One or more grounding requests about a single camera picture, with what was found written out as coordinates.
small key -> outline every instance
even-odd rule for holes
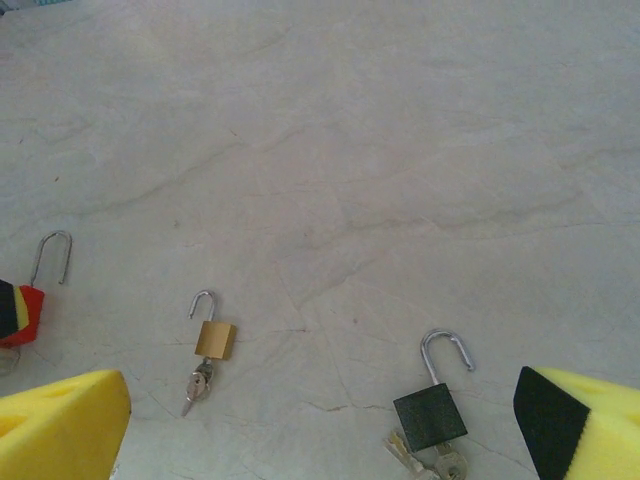
[[[189,410],[191,410],[191,406],[193,402],[197,401],[202,397],[208,389],[207,378],[204,376],[202,372],[196,371],[191,374],[191,378],[189,378],[189,384],[187,385],[187,400],[182,408],[182,416],[186,417]]]
[[[449,442],[435,446],[438,458],[434,468],[442,480],[465,480],[467,478],[467,460],[456,451]]]
[[[398,433],[391,432],[384,443],[386,449],[411,472],[415,480],[442,480],[434,469],[425,467],[422,462],[409,453],[404,440]]]
[[[207,381],[208,392],[211,385],[211,379],[213,378],[213,363],[211,362],[211,359],[209,357],[204,357],[202,359],[202,363],[196,367],[195,371],[204,375],[204,378]]]

black stripe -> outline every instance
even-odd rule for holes
[[[589,408],[529,367],[520,372],[513,408],[540,480],[565,478]]]
[[[18,331],[18,312],[13,285],[0,280],[0,339]]]

yellow sponge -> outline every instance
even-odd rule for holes
[[[106,480],[131,402],[122,374],[87,373],[0,399],[0,478]]]
[[[524,367],[514,397],[541,480],[640,480],[640,391]]]

yellow foam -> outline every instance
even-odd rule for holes
[[[0,399],[0,478],[106,480],[131,402],[114,370]]]
[[[591,409],[566,480],[640,480],[640,390],[536,370]]]
[[[29,312],[24,301],[20,287],[13,287],[13,298],[16,305],[16,318],[18,319],[18,331],[29,325]]]

metal shackle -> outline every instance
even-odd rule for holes
[[[66,240],[66,246],[64,249],[64,268],[62,269],[62,273],[60,274],[60,278],[58,279],[58,283],[62,285],[64,283],[64,279],[67,276],[67,270],[69,269],[69,259],[71,258],[71,245],[73,240],[71,238],[71,234],[69,232],[65,232],[64,230],[56,230],[54,232],[48,233],[44,236],[40,243],[38,244],[38,250],[36,251],[36,259],[33,263],[33,269],[31,270],[31,280],[29,281],[29,285],[33,287],[33,284],[36,282],[36,277],[38,276],[38,269],[40,268],[40,259],[42,258],[42,250],[44,249],[45,243],[47,243],[53,237],[61,236]]]
[[[431,380],[433,381],[434,385],[438,385],[442,382],[440,382],[440,380],[438,379],[438,375],[436,374],[436,367],[433,364],[433,359],[431,358],[431,355],[429,354],[429,343],[438,337],[447,337],[449,340],[455,343],[455,345],[458,347],[458,350],[460,351],[460,357],[462,358],[462,361],[467,366],[467,370],[469,370],[470,372],[473,372],[476,369],[476,365],[473,362],[473,359],[471,358],[471,354],[469,353],[469,350],[467,349],[466,345],[462,341],[462,338],[460,338],[460,336],[457,333],[452,332],[451,330],[436,328],[434,330],[427,332],[427,334],[423,337],[422,342],[420,344],[420,351],[422,352],[422,358],[424,360],[425,365],[427,366],[427,370],[429,370],[429,375],[431,375]]]
[[[218,297],[216,296],[215,292],[212,292],[211,290],[200,290],[198,293],[196,293],[196,296],[193,297],[193,300],[191,301],[191,308],[189,308],[189,318],[193,318],[193,314],[196,313],[196,307],[198,306],[198,301],[202,297],[211,297],[211,309],[209,310],[209,318],[207,318],[207,320],[212,322],[213,317],[215,317],[216,315],[216,308],[218,306]]]

